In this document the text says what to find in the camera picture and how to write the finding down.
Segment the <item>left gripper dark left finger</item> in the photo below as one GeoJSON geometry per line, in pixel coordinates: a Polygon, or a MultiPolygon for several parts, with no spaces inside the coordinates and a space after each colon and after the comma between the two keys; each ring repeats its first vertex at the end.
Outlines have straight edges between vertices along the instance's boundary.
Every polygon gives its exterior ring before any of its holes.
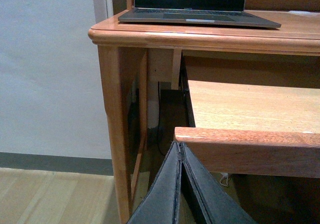
{"type": "Polygon", "coordinates": [[[172,142],[148,193],[134,211],[129,224],[177,224],[180,215],[182,155],[172,142]]]}

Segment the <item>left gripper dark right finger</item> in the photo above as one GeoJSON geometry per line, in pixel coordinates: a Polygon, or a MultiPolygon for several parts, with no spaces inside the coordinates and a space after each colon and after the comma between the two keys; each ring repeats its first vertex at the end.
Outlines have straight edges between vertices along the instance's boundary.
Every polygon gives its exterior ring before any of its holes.
{"type": "Polygon", "coordinates": [[[180,143],[181,190],[197,224],[255,224],[220,186],[190,148],[180,143]]]}

